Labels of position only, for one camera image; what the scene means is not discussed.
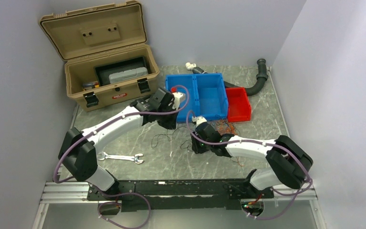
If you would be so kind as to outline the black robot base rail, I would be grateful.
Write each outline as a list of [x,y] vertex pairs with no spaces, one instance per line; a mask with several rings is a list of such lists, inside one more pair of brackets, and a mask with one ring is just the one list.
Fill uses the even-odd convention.
[[240,203],[274,198],[273,191],[258,191],[245,178],[195,180],[121,180],[122,197],[106,197],[89,187],[88,201],[117,200],[122,212],[160,209],[224,208],[240,210]]

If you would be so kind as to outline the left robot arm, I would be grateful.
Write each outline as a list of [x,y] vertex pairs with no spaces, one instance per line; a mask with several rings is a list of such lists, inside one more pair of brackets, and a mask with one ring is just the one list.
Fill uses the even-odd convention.
[[120,182],[98,165],[97,153],[116,138],[148,123],[157,122],[165,129],[175,129],[177,115],[187,105],[189,97],[188,92],[159,88],[100,124],[83,130],[69,129],[59,152],[59,164],[77,181],[96,186],[105,200],[114,199],[120,192]]

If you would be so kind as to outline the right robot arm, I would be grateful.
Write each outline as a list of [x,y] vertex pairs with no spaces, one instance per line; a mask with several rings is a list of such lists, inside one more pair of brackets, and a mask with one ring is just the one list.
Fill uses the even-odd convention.
[[255,140],[233,134],[220,134],[206,121],[196,122],[191,133],[196,153],[211,151],[223,157],[247,157],[265,161],[269,167],[257,169],[244,184],[249,198],[257,197],[263,189],[283,184],[300,189],[308,180],[307,172],[313,159],[291,138],[280,135],[277,139]]

